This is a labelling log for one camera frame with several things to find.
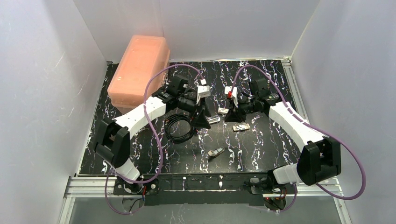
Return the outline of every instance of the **coiled black cable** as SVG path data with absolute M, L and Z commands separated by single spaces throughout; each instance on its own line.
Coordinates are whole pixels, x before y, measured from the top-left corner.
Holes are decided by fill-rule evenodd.
M 171 134 L 172 125 L 175 124 L 178 121 L 181 121 L 181 120 L 187 121 L 187 123 L 190 125 L 190 131 L 187 132 L 186 134 L 181 135 L 181 136 L 173 136 Z M 169 140 L 171 140 L 173 143 L 175 143 L 175 144 L 180 144 L 180 143 L 183 143 L 185 141 L 188 141 L 189 139 L 191 139 L 194 136 L 194 133 L 197 132 L 196 128 L 191 126 L 190 117 L 188 117 L 187 115 L 184 115 L 184 114 L 180 114 L 180 113 L 179 114 L 170 115 L 165 120 L 164 129 L 165 129 L 166 137 Z

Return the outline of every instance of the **marble tabletop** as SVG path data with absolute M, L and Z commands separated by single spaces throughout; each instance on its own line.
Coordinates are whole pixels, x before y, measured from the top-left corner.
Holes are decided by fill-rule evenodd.
M 246 64 L 256 65 L 269 74 L 285 95 L 286 100 L 290 101 L 294 107 L 282 63 L 279 60 L 215 61 L 186 64 L 198 68 L 206 77 L 207 83 L 211 85 L 212 95 L 207 98 L 206 102 L 212 115 L 216 114 L 219 107 L 226 106 L 224 87 L 232 84 L 232 79 L 238 68 Z M 112 106 L 107 94 L 107 88 L 117 66 L 117 64 L 111 64 L 107 68 L 79 175 L 104 175 L 109 171 L 108 164 L 94 153 L 93 148 L 99 121 L 103 118 L 113 119 L 121 115 Z M 186 67 L 173 68 L 168 72 L 168 76 L 175 74 L 188 77 L 191 80 L 189 83 L 191 87 L 198 83 L 196 72 Z M 238 89 L 248 93 L 248 82 L 259 79 L 261 76 L 259 71 L 252 68 L 243 71 L 237 83 Z M 273 87 L 270 86 L 270 88 L 272 92 L 275 92 Z M 162 140 L 164 153 L 162 173 L 267 171 L 281 165 L 296 163 L 300 156 L 300 152 L 290 136 L 276 122 L 262 113 L 247 116 L 246 123 L 250 124 L 250 129 L 245 132 L 235 133 L 232 130 L 234 123 L 225 123 L 221 117 L 221 121 L 213 124 L 211 129 L 201 129 L 189 141 L 173 144 L 164 135 L 163 122 L 169 115 L 181 112 L 183 111 L 171 111 L 153 121 Z M 183 134 L 188 130 L 189 127 L 183 125 L 175 127 L 176 133 Z M 225 152 L 211 159 L 207 152 L 219 147 L 224 147 Z M 131 140 L 131 159 L 142 174 L 156 172 L 159 162 L 158 146 L 148 126 L 141 129 Z

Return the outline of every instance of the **robotic arm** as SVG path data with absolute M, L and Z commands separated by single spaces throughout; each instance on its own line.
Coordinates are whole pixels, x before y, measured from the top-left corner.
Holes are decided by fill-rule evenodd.
M 179 108 L 189 112 L 193 127 L 210 129 L 206 119 L 206 116 L 210 117 L 210 112 L 205 103 L 205 98 L 210 96 L 210 86 L 202 84 L 204 85 L 199 85 L 198 91 L 195 91 L 188 88 L 188 79 L 174 76 L 169 85 L 162 86 L 146 100 L 146 111 L 150 119 Z M 140 105 L 115 120 L 103 119 L 96 138 L 95 153 L 111 164 L 118 174 L 133 181 L 139 177 L 140 172 L 129 159 L 130 140 L 148 124 L 143 107 Z
M 297 144 L 301 156 L 297 164 L 275 168 L 268 172 L 265 188 L 274 189 L 286 183 L 305 183 L 313 185 L 341 173 L 340 143 L 324 136 L 303 124 L 303 118 L 290 106 L 281 102 L 279 95 L 267 88 L 267 80 L 259 79 L 249 83 L 251 94 L 241 93 L 237 88 L 231 92 L 226 87 L 225 94 L 231 107 L 225 116 L 225 122 L 244 122 L 246 115 L 262 112 L 277 122 Z

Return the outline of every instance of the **orange plastic bin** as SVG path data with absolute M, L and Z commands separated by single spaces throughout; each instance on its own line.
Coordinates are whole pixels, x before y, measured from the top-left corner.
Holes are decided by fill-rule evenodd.
M 142 104 L 147 83 L 169 65 L 169 55 L 165 38 L 134 35 L 107 89 L 112 105 L 127 113 Z M 151 82 L 148 97 L 163 85 L 165 75 Z

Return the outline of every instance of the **white backdrop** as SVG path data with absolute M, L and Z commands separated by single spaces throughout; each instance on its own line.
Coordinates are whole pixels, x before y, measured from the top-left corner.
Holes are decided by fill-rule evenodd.
M 106 72 L 72 0 L 0 1 L 0 222 L 57 222 Z
M 339 136 L 367 173 L 364 194 L 347 201 L 352 222 L 395 223 L 396 2 L 321 1 L 293 56 L 311 123 Z M 361 186 L 342 150 L 346 196 Z
M 164 36 L 174 61 L 291 55 L 319 0 L 74 0 L 107 61 L 132 35 Z

